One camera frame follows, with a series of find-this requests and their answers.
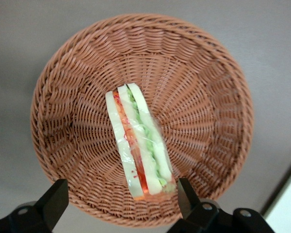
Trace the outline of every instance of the sandwich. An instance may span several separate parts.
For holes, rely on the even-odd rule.
[[[172,166],[140,88],[130,83],[107,92],[106,103],[132,197],[170,197],[176,190]]]

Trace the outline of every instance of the wrapped sandwich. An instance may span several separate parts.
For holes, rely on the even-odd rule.
[[[134,84],[106,93],[108,114],[129,191],[135,200],[166,199],[176,189],[163,138]]]

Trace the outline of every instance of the red filling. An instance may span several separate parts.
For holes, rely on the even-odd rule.
[[[147,183],[146,183],[145,170],[144,170],[144,166],[142,164],[140,149],[138,147],[136,135],[135,135],[134,131],[132,130],[131,124],[129,123],[129,120],[125,114],[122,102],[120,100],[120,96],[119,96],[117,91],[113,92],[113,97],[115,100],[116,109],[119,113],[124,131],[125,131],[124,138],[128,141],[128,144],[130,147],[130,152],[134,158],[135,165],[137,168],[137,175],[138,176],[134,176],[134,178],[139,177],[139,181],[140,181],[140,185],[141,185],[141,188],[143,190],[143,193],[147,194],[148,187],[147,187]]]

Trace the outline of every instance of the woven basket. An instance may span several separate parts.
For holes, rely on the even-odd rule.
[[[31,109],[37,158],[70,202],[107,222],[156,227],[181,215],[177,196],[129,194],[105,93],[137,83],[161,127],[176,179],[216,199],[248,154],[253,110],[240,67],[221,44],[182,20],[148,14],[100,21],[70,38],[38,79]]]

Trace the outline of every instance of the gray surface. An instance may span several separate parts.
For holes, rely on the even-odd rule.
[[[241,175],[219,199],[223,209],[260,210],[290,165],[291,0],[0,0],[0,218],[49,188],[32,148],[29,124],[32,93],[46,62],[77,31],[133,12],[171,15],[205,29],[244,70],[254,101],[254,140]],[[55,228],[57,233],[113,230],[118,227],[73,206]]]

